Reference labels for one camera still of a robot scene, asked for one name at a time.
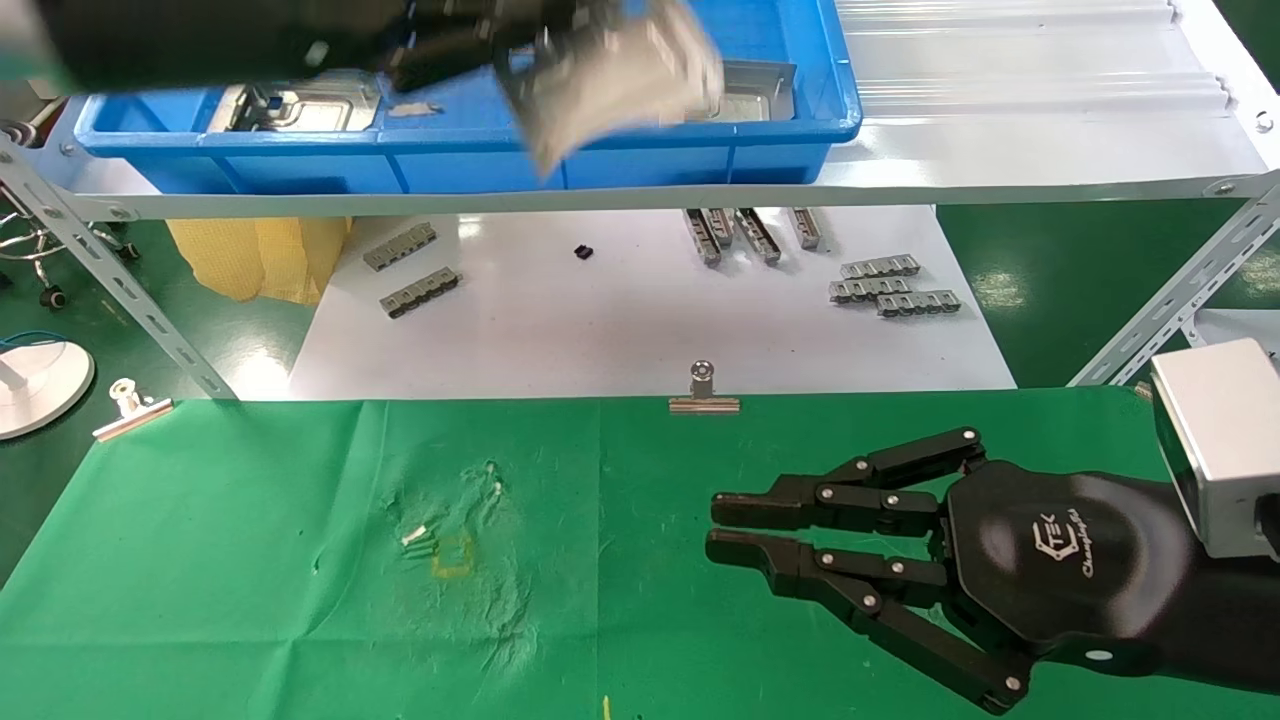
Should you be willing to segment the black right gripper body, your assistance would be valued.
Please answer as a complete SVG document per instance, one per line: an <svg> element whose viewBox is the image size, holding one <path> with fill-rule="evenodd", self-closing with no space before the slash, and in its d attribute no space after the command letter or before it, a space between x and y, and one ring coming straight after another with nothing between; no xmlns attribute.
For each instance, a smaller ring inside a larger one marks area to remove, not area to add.
<svg viewBox="0 0 1280 720"><path fill-rule="evenodd" d="M943 497L947 618L979 647L1161 674L1162 624L1201 556L1170 484L987 462Z"/></svg>

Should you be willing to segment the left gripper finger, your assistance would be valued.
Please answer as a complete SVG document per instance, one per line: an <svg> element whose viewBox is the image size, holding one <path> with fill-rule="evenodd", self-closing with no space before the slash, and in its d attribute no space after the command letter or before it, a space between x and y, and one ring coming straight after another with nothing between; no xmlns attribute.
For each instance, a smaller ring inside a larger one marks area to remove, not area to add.
<svg viewBox="0 0 1280 720"><path fill-rule="evenodd" d="M518 44L508 38L474 35L417 36L396 45L385 55L385 77L397 94L412 94L508 56Z"/></svg>
<svg viewBox="0 0 1280 720"><path fill-rule="evenodd" d="M570 29L589 1L410 1L404 44L461 37L466 42L525 46Z"/></svg>

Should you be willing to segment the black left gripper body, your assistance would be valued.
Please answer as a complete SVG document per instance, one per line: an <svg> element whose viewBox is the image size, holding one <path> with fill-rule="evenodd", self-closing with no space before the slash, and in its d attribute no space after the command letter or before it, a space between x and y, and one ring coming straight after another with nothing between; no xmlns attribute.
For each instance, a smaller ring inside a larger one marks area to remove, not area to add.
<svg viewBox="0 0 1280 720"><path fill-rule="evenodd" d="M239 81L384 70L410 35L412 1L252 1Z"/></svg>

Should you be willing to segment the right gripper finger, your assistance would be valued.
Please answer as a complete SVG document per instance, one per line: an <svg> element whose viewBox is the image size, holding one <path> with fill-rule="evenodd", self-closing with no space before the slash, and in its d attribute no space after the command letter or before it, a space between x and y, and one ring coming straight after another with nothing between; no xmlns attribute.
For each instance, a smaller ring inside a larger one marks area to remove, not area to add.
<svg viewBox="0 0 1280 720"><path fill-rule="evenodd" d="M822 550L782 536L710 530L707 557L750 568L771 593L818 603L851 632L988 714L1006 714L1030 689L1030 659L989 653L923 616L957 583L941 562Z"/></svg>
<svg viewBox="0 0 1280 720"><path fill-rule="evenodd" d="M938 524L941 502L918 486L984 460L980 433L963 427L852 457L824 474L782 474L762 493L718 493L710 518L723 527L924 537Z"/></svg>

